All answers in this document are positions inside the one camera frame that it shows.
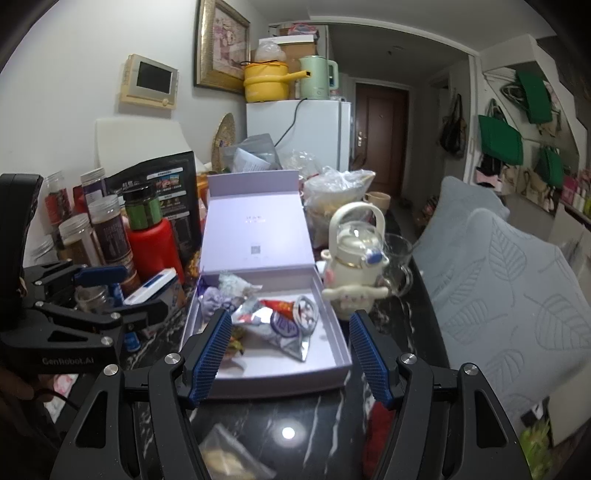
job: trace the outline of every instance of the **wooden door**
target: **wooden door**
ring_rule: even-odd
[[[408,92],[358,83],[355,157],[375,172],[370,190],[400,196],[408,124]]]

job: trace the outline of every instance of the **glass jar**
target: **glass jar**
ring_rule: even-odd
[[[53,238],[51,235],[43,237],[41,242],[31,250],[31,257],[35,265],[43,265],[46,263],[57,262],[57,252],[53,246]]]
[[[125,189],[123,198],[129,228],[132,230],[145,230],[162,221],[160,200],[156,196],[156,187],[152,183]]]
[[[75,264],[98,267],[104,263],[87,214],[75,215],[63,222],[59,229],[65,253]]]
[[[108,264],[124,265],[127,269],[128,275],[125,281],[121,282],[121,290],[128,296],[141,287],[141,281],[125,233],[119,198],[117,195],[101,198],[91,203],[88,211],[105,261]]]
[[[107,195],[107,185],[105,183],[105,169],[96,168],[90,170],[84,175],[80,175],[82,191],[86,199],[86,205],[100,200]]]
[[[47,191],[45,206],[49,221],[53,226],[57,226],[72,216],[72,207],[70,207],[70,199],[61,170],[47,176],[45,187]]]

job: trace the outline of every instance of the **picture frame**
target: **picture frame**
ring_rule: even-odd
[[[194,45],[194,85],[244,93],[241,62],[250,60],[250,22],[223,0],[201,0]]]

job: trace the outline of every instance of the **white kettle bottle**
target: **white kettle bottle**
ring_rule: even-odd
[[[360,221],[343,223],[343,218],[354,210],[371,210],[376,226]],[[370,203],[348,203],[330,220],[329,249],[321,253],[327,262],[322,297],[332,302],[340,320],[349,320],[357,309],[369,312],[375,299],[391,295],[390,286],[378,285],[389,264],[384,255],[384,233],[384,214]]]

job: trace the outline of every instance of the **wall thermostat panel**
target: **wall thermostat panel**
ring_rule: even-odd
[[[124,103],[175,109],[178,70],[140,55],[125,62],[119,100]]]

